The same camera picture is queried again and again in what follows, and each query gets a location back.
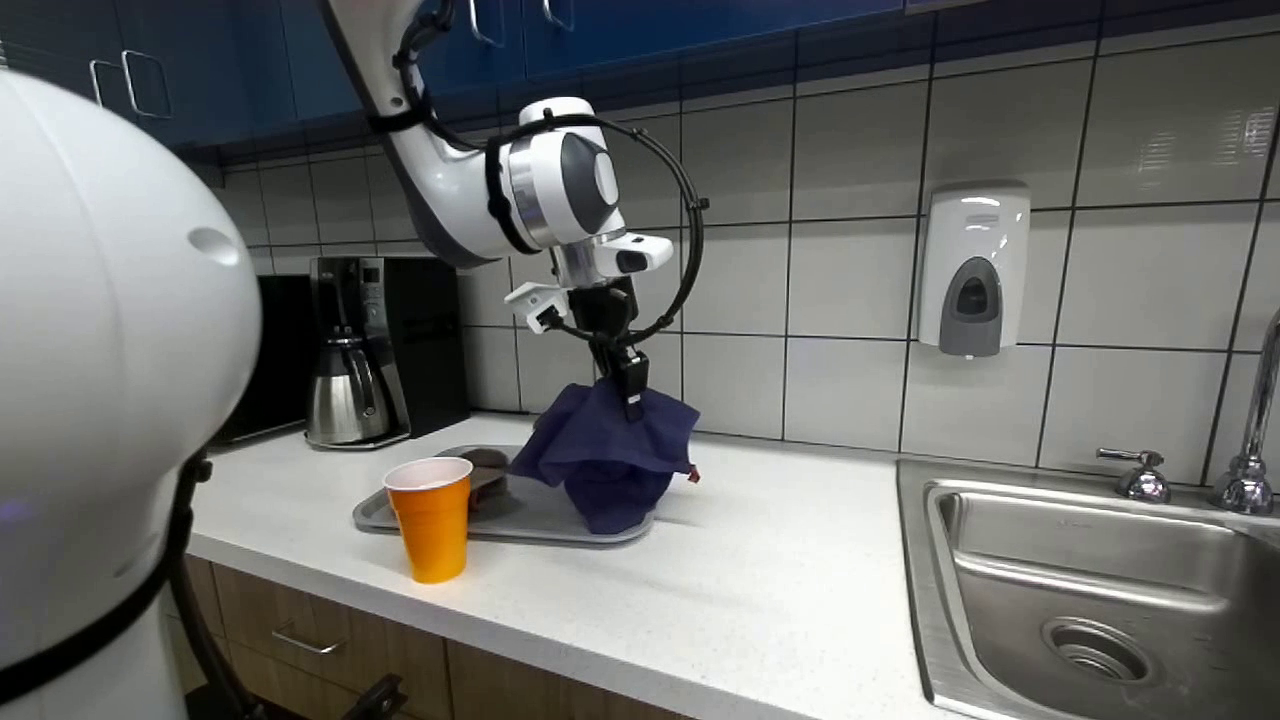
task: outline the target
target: white soap dispenser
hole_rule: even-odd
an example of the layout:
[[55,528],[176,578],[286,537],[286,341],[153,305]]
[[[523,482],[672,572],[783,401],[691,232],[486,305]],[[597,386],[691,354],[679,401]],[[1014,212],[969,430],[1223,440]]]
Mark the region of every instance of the white soap dispenser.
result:
[[1018,185],[946,189],[932,194],[918,342],[969,358],[1014,342],[1029,232],[1030,194]]

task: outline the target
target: backsplash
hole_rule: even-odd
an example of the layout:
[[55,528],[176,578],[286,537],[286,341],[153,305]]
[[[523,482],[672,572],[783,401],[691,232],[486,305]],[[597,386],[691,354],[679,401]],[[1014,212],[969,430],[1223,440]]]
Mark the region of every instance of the backsplash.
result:
[[[645,342],[651,383],[728,437],[1018,466],[1160,449],[1166,475],[1217,475],[1280,309],[1275,74],[1265,14],[613,112],[712,199],[698,286]],[[662,171],[624,144],[616,166],[628,218],[679,232]],[[1018,349],[957,358],[910,341],[915,235],[936,189],[979,178],[1030,189],[1029,305]],[[260,270],[421,250],[380,149],[237,162],[221,194]],[[499,305],[543,274],[465,270],[474,406],[593,380],[582,342]],[[647,313],[677,274],[641,281]]]

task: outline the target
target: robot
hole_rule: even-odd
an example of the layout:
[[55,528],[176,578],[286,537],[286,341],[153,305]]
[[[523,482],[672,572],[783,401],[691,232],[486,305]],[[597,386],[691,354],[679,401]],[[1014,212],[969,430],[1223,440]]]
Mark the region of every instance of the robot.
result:
[[[465,149],[435,124],[417,52],[453,0],[328,0],[372,124],[447,262],[546,250],[560,286],[506,294],[530,330],[593,342],[634,406],[634,349],[691,293],[698,209],[672,305],[634,320],[632,274],[672,239],[628,232],[603,118],[539,99]],[[237,406],[260,341],[250,259],[196,171],[118,114],[0,69],[0,720],[181,720],[157,590],[183,547],[190,456]]]

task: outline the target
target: stainless steel sink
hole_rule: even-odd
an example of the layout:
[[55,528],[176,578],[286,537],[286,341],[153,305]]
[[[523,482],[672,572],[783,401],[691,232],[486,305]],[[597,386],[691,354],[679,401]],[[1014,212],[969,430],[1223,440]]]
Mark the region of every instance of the stainless steel sink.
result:
[[1275,720],[1280,521],[901,466],[922,690],[969,717]]

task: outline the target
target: sink drain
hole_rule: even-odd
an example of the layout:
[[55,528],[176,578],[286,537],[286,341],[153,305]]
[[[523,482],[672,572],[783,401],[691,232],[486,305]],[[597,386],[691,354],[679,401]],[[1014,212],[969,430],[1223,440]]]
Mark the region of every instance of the sink drain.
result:
[[1155,673],[1130,637],[1101,620],[1058,614],[1045,627],[1045,640],[1058,659],[1114,682],[1145,682]]

